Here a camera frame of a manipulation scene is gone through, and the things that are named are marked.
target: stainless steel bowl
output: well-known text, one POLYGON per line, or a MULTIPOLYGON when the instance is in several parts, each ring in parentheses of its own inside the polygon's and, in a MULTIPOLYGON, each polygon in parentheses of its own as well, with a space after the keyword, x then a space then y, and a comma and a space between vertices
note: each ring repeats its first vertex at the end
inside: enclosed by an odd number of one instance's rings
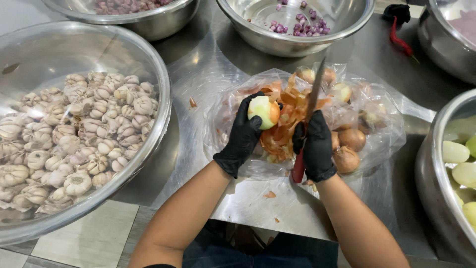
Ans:
POLYGON ((280 11, 276 11, 281 3, 278 0, 217 0, 217 3, 248 44, 280 57, 302 57, 325 49, 360 30, 375 9, 375 0, 307 0, 305 9, 299 7, 301 1, 289 0, 280 11), (268 31, 275 20, 289 28, 288 34, 293 33, 297 14, 302 13, 312 21, 309 9, 316 10, 326 20, 331 34, 297 37, 268 31))
POLYGON ((192 20, 200 0, 175 0, 163 7, 124 15, 97 15, 94 0, 42 0, 68 19, 92 24, 120 24, 148 41, 166 38, 192 20))
POLYGON ((63 87, 70 73, 119 72, 149 81, 159 108, 150 136, 114 180, 85 200, 50 216, 0 209, 0 246, 20 243, 65 226, 97 208, 131 180, 164 136, 170 118, 170 80, 157 51, 135 33, 117 26, 60 21, 24 28, 0 37, 0 114, 29 92, 63 87))
POLYGON ((465 142, 476 133, 475 107, 476 89, 460 94, 443 107, 420 147, 415 166, 418 193, 430 220, 461 259, 473 267, 476 267, 476 233, 466 220, 454 190, 473 193, 476 190, 459 189, 448 176, 442 146, 444 140, 465 142))
POLYGON ((474 0, 427 0, 420 16, 418 38, 423 50, 443 70, 476 84, 476 44, 459 33, 450 20, 461 10, 476 10, 474 0))

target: red knife handle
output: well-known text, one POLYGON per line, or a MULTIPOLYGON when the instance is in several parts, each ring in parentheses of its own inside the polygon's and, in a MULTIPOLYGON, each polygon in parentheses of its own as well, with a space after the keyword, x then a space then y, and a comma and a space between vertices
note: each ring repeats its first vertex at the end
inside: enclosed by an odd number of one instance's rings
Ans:
POLYGON ((302 177, 304 176, 304 160, 302 159, 302 149, 298 155, 296 155, 296 160, 294 162, 293 170, 291 171, 291 176, 295 183, 301 183, 302 177))

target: metal countertop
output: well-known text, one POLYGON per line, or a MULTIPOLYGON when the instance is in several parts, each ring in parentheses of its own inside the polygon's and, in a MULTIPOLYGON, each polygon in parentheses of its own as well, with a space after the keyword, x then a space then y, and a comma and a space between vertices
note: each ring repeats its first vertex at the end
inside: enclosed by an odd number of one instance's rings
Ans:
MULTIPOLYGON (((4 5, 7 8, 0 10, 0 34, 64 19, 35 0, 5 0, 4 5), (23 10, 22 17, 11 12, 16 8, 23 10)), ((471 86, 446 74, 423 54, 416 25, 417 20, 412 19, 398 35, 415 48, 420 65, 390 45, 390 26, 379 14, 374 14, 354 36, 330 46, 329 62, 347 63, 347 72, 386 86, 404 114, 407 132, 407 144, 392 159, 363 176, 344 179, 389 228, 406 254, 456 261, 451 252, 443 249, 441 241, 428 241, 437 236, 418 199, 414 162, 435 111, 471 86)), ((152 45, 169 69, 174 108, 160 148, 114 199, 155 208, 208 163, 202 137, 206 111, 211 100, 218 98, 214 93, 256 73, 271 68, 293 72, 296 67, 312 65, 322 57, 317 53, 303 58, 279 58, 257 51, 238 36, 214 0, 202 0, 189 25, 152 45), (190 109, 190 97, 197 102, 197 108, 190 109)), ((335 240, 321 202, 286 178, 233 181, 212 218, 335 240), (277 197, 265 199, 263 195, 270 190, 277 197)))

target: gloved hand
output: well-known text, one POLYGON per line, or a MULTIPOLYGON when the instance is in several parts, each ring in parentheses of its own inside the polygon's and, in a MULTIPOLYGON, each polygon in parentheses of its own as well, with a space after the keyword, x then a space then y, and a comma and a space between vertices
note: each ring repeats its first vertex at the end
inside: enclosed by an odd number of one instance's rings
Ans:
MULTIPOLYGON (((300 122, 293 134, 293 150, 296 154, 302 148, 304 137, 304 124, 300 122)), ((309 121, 302 153, 308 179, 317 183, 329 179, 337 172, 332 163, 331 133, 321 110, 315 111, 309 121)))
POLYGON ((263 92, 258 92, 248 96, 241 101, 238 113, 231 127, 230 139, 227 146, 219 153, 213 155, 213 159, 223 170, 233 176, 238 177, 238 169, 248 159, 258 143, 261 136, 259 127, 263 120, 255 115, 248 120, 249 102, 257 96, 264 96, 263 92))

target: forearm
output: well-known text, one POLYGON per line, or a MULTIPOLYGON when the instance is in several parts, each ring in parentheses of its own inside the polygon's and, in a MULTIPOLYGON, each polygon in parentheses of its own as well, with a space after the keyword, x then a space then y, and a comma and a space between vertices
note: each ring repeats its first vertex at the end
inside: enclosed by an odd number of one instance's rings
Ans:
POLYGON ((205 225, 229 182, 230 176, 215 161, 193 176, 155 213, 131 257, 135 265, 130 267, 156 264, 143 260, 152 254, 161 255, 154 258, 160 263, 178 267, 183 250, 205 225))
POLYGON ((389 230, 339 176, 317 183, 317 189, 353 268, 409 267, 389 230))

